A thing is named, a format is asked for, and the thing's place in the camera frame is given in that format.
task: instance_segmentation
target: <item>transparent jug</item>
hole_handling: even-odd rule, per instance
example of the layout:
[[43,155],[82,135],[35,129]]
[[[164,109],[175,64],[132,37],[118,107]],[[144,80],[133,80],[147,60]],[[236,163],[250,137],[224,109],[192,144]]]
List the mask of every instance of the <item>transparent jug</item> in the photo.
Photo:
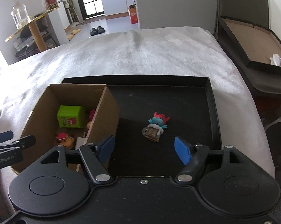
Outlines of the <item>transparent jug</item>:
[[31,22],[31,19],[26,11],[26,6],[16,2],[13,6],[11,15],[14,19],[17,29],[21,29],[23,26]]

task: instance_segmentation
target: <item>yellow slipper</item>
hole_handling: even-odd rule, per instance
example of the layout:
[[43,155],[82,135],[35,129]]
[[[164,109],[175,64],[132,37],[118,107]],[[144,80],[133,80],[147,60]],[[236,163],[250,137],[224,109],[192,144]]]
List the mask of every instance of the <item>yellow slipper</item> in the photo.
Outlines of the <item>yellow slipper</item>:
[[75,29],[72,31],[72,33],[70,35],[76,35],[80,31],[81,31],[81,29]]
[[74,35],[67,35],[68,40],[70,41]]

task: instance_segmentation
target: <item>white bedsheet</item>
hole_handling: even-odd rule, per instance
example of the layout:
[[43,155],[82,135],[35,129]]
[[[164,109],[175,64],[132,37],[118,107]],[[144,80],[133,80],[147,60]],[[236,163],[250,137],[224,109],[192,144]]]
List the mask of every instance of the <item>white bedsheet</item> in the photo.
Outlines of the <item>white bedsheet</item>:
[[[0,132],[19,138],[24,123],[50,83],[66,77],[161,74],[209,77],[222,145],[233,145],[274,176],[267,138],[240,73],[214,37],[196,27],[145,29],[69,43],[0,71]],[[15,176],[1,171],[3,194]]]

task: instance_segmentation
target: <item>slipper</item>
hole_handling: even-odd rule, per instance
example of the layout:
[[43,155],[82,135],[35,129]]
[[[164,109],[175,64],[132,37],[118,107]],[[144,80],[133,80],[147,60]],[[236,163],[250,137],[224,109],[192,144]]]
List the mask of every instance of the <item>slipper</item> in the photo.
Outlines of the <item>slipper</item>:
[[97,31],[98,31],[99,34],[105,33],[105,29],[102,28],[101,26],[98,26],[98,27],[97,27]]
[[71,32],[71,34],[70,35],[76,35],[78,32],[80,32],[81,31],[81,29],[75,29],[75,30],[73,30],[72,32]]
[[90,35],[91,35],[91,36],[94,36],[94,35],[97,35],[97,34],[98,34],[98,30],[97,30],[97,29],[92,28],[92,29],[90,30]]
[[67,35],[68,41],[70,41],[73,38],[74,35]]

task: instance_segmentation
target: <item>green container lid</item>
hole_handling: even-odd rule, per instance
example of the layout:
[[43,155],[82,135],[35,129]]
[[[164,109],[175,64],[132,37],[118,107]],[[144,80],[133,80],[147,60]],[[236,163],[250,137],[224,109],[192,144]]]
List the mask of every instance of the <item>green container lid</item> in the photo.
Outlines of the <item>green container lid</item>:
[[61,128],[84,128],[86,111],[82,106],[61,105],[57,113],[57,121]]

